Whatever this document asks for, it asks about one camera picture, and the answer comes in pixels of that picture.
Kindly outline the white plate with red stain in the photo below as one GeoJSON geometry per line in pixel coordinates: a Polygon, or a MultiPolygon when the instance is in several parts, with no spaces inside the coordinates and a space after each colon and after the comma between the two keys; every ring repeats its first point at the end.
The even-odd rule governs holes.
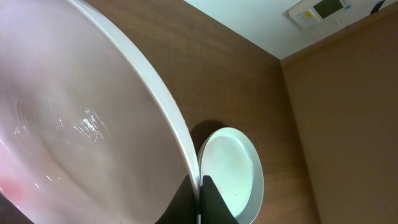
{"type": "Polygon", "coordinates": [[[155,223],[198,164],[145,55],[83,1],[1,2],[1,193],[33,223],[155,223]]]}

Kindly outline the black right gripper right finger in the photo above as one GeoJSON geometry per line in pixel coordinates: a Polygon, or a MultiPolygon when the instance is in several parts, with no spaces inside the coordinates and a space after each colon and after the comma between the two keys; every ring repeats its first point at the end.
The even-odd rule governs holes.
{"type": "Polygon", "coordinates": [[[238,224],[209,175],[202,178],[200,213],[201,224],[238,224]]]}

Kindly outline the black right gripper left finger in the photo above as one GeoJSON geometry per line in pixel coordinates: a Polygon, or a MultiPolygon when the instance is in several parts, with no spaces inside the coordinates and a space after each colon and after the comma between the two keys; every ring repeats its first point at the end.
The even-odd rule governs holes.
{"type": "Polygon", "coordinates": [[[195,196],[189,175],[186,175],[169,206],[155,224],[196,224],[195,196]]]}

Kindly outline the pale green plate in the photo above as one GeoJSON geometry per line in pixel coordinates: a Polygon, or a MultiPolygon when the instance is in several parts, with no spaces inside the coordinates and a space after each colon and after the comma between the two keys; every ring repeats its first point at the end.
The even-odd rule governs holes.
{"type": "Polygon", "coordinates": [[[264,177],[250,139],[238,129],[221,128],[203,143],[198,162],[201,186],[209,175],[238,223],[252,224],[262,206],[264,177]]]}

